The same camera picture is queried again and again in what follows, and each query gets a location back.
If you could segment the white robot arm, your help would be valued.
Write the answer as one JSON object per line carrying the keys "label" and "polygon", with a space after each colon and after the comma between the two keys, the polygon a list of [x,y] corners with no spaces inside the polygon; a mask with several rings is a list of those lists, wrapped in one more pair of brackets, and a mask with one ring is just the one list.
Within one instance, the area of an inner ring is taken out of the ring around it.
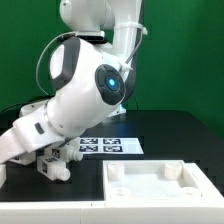
{"label": "white robot arm", "polygon": [[61,0],[60,16],[72,32],[51,56],[56,94],[0,136],[0,164],[79,137],[133,92],[143,0]]}

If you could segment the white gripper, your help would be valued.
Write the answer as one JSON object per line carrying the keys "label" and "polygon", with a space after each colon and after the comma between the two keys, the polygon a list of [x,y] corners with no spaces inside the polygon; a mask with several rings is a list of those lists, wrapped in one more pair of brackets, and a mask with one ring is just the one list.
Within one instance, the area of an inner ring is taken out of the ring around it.
{"label": "white gripper", "polygon": [[61,144],[64,138],[45,121],[24,116],[0,136],[0,164],[24,153],[31,153],[51,144]]}

